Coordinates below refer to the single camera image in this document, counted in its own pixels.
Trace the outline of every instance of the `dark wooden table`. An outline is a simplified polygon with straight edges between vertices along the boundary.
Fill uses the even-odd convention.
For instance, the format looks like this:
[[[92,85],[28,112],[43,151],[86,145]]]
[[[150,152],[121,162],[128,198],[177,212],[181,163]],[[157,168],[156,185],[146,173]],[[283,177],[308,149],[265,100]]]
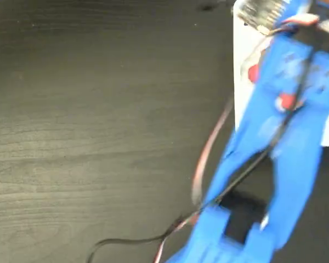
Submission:
[[[0,263],[83,263],[97,240],[156,235],[191,208],[191,173],[232,91],[229,11],[196,3],[0,1]],[[329,262],[325,157],[274,263]],[[268,172],[245,187],[268,193]],[[150,262],[155,246],[110,248],[95,262]]]

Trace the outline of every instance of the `cable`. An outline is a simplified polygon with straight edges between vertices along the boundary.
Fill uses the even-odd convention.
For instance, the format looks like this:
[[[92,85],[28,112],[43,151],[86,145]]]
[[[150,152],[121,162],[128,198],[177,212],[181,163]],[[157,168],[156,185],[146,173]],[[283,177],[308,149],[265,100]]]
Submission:
[[[259,156],[257,157],[257,159],[253,163],[251,163],[235,180],[233,180],[219,195],[217,195],[216,198],[214,198],[210,202],[207,202],[206,204],[200,206],[198,209],[188,213],[186,216],[179,217],[162,235],[155,236],[152,238],[146,238],[146,239],[109,238],[109,239],[104,239],[102,241],[99,241],[92,247],[91,252],[89,253],[89,255],[87,257],[86,263],[92,263],[95,253],[98,251],[98,249],[100,249],[101,247],[108,245],[108,244],[138,245],[138,244],[144,244],[144,243],[151,243],[151,242],[155,242],[155,241],[159,241],[160,244],[158,246],[158,250],[157,250],[157,253],[153,260],[153,263],[160,263],[163,246],[164,246],[164,243],[167,240],[167,238],[171,234],[182,229],[187,223],[191,222],[192,219],[194,219],[198,215],[200,215],[209,205],[219,202],[226,194],[228,194],[231,190],[233,190],[236,186],[238,186],[241,182],[243,182],[244,179],[251,174],[251,172],[268,156],[270,151],[280,141],[280,139],[284,135],[285,131],[287,130],[292,117],[297,112],[297,109],[296,109],[297,103],[299,101],[300,96],[302,95],[302,92],[304,91],[304,89],[306,87],[305,81],[306,81],[306,78],[310,71],[311,62],[314,58],[314,55],[316,54],[316,52],[319,49],[320,49],[320,41],[318,42],[318,45],[316,47],[312,48],[311,52],[309,53],[309,55],[305,61],[305,68],[301,75],[300,82],[299,82],[299,85],[296,90],[295,99],[292,103],[292,106],[287,110],[287,115],[284,118],[279,129],[273,136],[270,144],[263,151],[261,151]],[[215,128],[213,129],[213,132],[210,135],[208,142],[206,143],[206,145],[203,149],[203,153],[205,152],[205,154],[203,154],[203,153],[201,154],[201,157],[200,157],[201,160],[199,159],[198,166],[196,168],[196,173],[195,173],[196,176],[203,175],[204,169],[202,169],[202,167],[204,168],[204,166],[206,165],[207,158],[209,155],[209,150],[211,149],[219,130],[222,128],[226,118],[228,117],[228,114],[231,110],[231,109],[229,110],[230,107],[232,107],[232,106],[230,103],[228,103],[228,105],[225,108],[225,110],[223,111],[218,123],[216,124]]]

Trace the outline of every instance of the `blue plastic frame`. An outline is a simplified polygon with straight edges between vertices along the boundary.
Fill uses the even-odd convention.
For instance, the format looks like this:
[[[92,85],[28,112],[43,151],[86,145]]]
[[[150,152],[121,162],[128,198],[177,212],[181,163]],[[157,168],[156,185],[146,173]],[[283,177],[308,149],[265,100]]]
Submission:
[[[294,15],[305,1],[292,0],[285,17]],[[275,101],[281,93],[297,89],[297,76],[311,47],[279,35],[266,53],[261,74],[237,131],[231,135],[204,203],[215,198],[229,177],[255,153],[268,145],[285,113]],[[292,53],[292,60],[286,60]],[[265,227],[254,224],[245,245],[224,237],[230,211],[210,206],[198,219],[192,234],[167,263],[269,263],[276,250],[289,240],[313,191],[322,155],[321,139],[329,115],[329,54],[318,52],[313,65],[319,70],[308,77],[303,107],[295,114],[270,157],[274,164],[275,192]]]

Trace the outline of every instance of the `red button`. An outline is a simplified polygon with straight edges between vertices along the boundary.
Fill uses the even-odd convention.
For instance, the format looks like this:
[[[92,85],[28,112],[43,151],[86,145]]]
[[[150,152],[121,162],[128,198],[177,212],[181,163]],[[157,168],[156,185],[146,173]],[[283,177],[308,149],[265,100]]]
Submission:
[[[289,110],[294,102],[295,96],[292,94],[281,93],[279,97],[281,99],[281,106],[284,109]]]
[[[248,79],[252,82],[252,83],[255,83],[257,81],[257,78],[258,78],[258,64],[250,67],[248,69]]]

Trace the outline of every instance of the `black wire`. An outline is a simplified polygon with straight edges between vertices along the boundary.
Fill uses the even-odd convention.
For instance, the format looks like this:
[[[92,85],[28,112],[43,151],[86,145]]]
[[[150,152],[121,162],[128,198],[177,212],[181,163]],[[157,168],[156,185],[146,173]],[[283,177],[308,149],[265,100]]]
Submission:
[[[314,37],[317,37],[318,29],[316,28],[316,25],[312,25],[312,27],[314,27],[314,32],[316,32],[316,35]],[[273,136],[270,144],[263,151],[261,151],[259,156],[257,157],[257,159],[253,163],[251,163],[243,172],[241,172],[240,175],[235,180],[233,180],[219,195],[216,196],[216,198],[214,198],[210,202],[204,204],[200,208],[190,212],[187,216],[181,216],[162,235],[151,237],[151,238],[145,238],[145,239],[122,239],[122,238],[103,239],[103,240],[99,241],[98,243],[96,243],[95,245],[93,245],[92,250],[87,257],[86,263],[92,263],[97,250],[105,245],[109,245],[109,244],[138,245],[138,244],[151,243],[151,242],[155,242],[155,241],[164,241],[167,237],[169,237],[176,230],[177,226],[181,222],[183,222],[184,220],[187,220],[188,218],[191,218],[195,215],[200,214],[209,205],[219,202],[231,190],[233,190],[240,183],[242,183],[244,181],[244,179],[246,179],[251,174],[251,172],[254,171],[255,168],[259,164],[261,164],[261,162],[265,158],[267,158],[269,153],[273,150],[273,148],[277,145],[277,143],[280,141],[282,136],[285,134],[292,117],[298,112],[296,110],[296,107],[299,102],[299,98],[301,97],[301,95],[303,94],[303,91],[307,87],[306,80],[307,80],[308,74],[310,72],[314,56],[315,56],[316,52],[320,50],[320,47],[321,47],[320,42],[321,41],[318,41],[317,46],[312,47],[308,57],[305,60],[304,70],[302,72],[292,106],[288,109],[286,117],[284,118],[283,122],[281,123],[281,125],[280,125],[279,129],[277,130],[277,132],[275,133],[275,135]]]

